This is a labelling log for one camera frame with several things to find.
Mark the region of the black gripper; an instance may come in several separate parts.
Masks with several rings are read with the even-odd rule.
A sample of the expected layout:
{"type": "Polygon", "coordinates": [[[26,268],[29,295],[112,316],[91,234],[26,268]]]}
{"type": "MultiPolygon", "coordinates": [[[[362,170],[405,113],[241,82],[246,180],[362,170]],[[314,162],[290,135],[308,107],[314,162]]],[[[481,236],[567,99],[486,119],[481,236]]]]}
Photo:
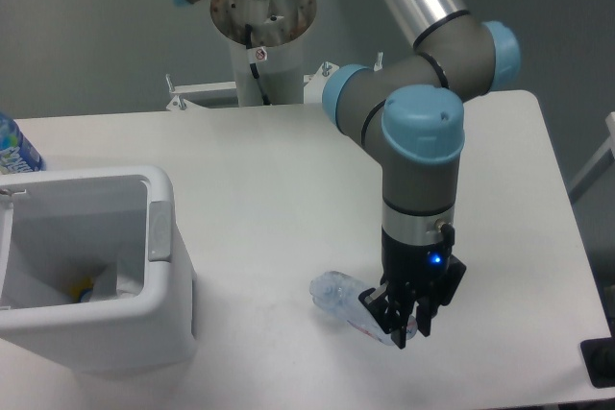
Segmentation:
{"type": "Polygon", "coordinates": [[[453,255],[455,228],[443,227],[435,243],[410,245],[381,232],[381,286],[358,295],[382,332],[400,350],[418,331],[431,335],[431,321],[448,306],[467,270],[453,255]],[[413,305],[417,303],[415,318],[413,305]]]}

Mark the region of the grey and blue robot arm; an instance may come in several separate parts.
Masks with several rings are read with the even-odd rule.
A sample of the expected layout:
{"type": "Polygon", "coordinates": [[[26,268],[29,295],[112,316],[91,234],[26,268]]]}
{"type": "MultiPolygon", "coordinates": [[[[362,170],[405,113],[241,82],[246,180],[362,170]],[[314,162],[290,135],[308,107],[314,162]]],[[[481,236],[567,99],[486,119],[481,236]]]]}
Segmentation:
{"type": "MultiPolygon", "coordinates": [[[[413,335],[430,334],[466,270],[453,253],[464,105],[513,81],[521,52],[505,25],[478,22],[462,0],[384,1],[410,56],[382,70],[339,68],[324,85],[322,107],[381,167],[382,276],[357,300],[378,337],[403,348],[413,335]]],[[[238,103],[302,103],[304,79],[291,49],[312,25],[316,1],[209,2],[232,45],[238,103]]]]}

